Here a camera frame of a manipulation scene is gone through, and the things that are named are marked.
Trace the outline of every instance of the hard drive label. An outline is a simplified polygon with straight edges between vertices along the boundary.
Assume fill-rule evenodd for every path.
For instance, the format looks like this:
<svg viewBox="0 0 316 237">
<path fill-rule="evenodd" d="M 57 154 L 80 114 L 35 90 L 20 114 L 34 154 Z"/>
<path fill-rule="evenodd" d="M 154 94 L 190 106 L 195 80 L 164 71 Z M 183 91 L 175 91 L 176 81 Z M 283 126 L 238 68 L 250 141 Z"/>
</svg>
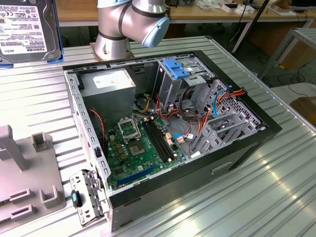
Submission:
<svg viewBox="0 0 316 237">
<path fill-rule="evenodd" d="M 0 5 L 0 49 L 4 55 L 47 52 L 36 6 Z"/>
</svg>

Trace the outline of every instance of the red cable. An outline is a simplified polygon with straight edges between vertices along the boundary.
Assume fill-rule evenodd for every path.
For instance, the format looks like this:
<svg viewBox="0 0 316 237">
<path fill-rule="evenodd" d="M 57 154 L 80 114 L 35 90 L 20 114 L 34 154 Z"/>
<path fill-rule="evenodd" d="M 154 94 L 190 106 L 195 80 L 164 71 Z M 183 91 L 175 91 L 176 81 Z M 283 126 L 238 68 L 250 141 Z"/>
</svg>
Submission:
<svg viewBox="0 0 316 237">
<path fill-rule="evenodd" d="M 102 135 L 103 135 L 103 148 L 105 148 L 105 129 L 104 129 L 104 124 L 103 124 L 103 119 L 101 118 L 101 116 L 95 112 L 94 110 L 92 109 L 89 109 L 91 112 L 93 112 L 100 120 L 101 122 L 101 126 L 102 126 Z"/>
</svg>

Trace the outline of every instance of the hard drive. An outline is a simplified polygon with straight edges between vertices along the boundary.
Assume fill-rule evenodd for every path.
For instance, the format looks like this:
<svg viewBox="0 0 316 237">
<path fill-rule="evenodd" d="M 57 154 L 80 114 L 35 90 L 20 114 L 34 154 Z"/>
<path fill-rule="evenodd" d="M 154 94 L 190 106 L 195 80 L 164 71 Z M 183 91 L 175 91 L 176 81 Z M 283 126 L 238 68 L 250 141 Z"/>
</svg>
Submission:
<svg viewBox="0 0 316 237">
<path fill-rule="evenodd" d="M 0 0 L 0 67 L 62 55 L 54 0 Z"/>
</svg>

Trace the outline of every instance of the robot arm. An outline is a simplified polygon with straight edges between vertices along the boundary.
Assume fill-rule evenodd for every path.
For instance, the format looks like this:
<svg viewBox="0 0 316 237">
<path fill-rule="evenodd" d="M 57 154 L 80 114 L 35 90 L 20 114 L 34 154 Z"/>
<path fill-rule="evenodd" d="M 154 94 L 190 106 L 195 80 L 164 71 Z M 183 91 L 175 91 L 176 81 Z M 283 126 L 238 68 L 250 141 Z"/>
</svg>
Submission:
<svg viewBox="0 0 316 237">
<path fill-rule="evenodd" d="M 165 36 L 169 18 L 162 0 L 99 0 L 96 54 L 104 60 L 130 57 L 128 38 L 155 47 Z"/>
</svg>

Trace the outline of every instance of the slotted metal work surface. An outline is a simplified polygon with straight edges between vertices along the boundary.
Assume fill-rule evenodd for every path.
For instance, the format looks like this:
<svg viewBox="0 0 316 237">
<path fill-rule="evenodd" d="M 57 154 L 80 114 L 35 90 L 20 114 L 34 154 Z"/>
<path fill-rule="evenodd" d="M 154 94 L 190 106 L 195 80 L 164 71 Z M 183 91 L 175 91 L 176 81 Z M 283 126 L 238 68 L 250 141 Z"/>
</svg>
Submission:
<svg viewBox="0 0 316 237">
<path fill-rule="evenodd" d="M 316 49 L 316 29 L 315 28 L 297 28 L 293 30 L 295 37 Z"/>
<path fill-rule="evenodd" d="M 82 228 L 70 199 L 69 177 L 85 162 L 71 116 L 62 64 L 28 63 L 0 71 L 0 125 L 14 138 L 44 131 L 53 137 L 67 197 L 64 209 L 4 236 L 315 236 L 315 130 L 267 91 L 243 65 L 205 37 L 164 40 L 148 49 L 131 44 L 135 56 L 203 50 L 276 120 L 283 130 L 243 166 L 161 209 L 110 233 L 105 220 Z M 90 47 L 65 50 L 64 65 L 95 62 Z"/>
</svg>

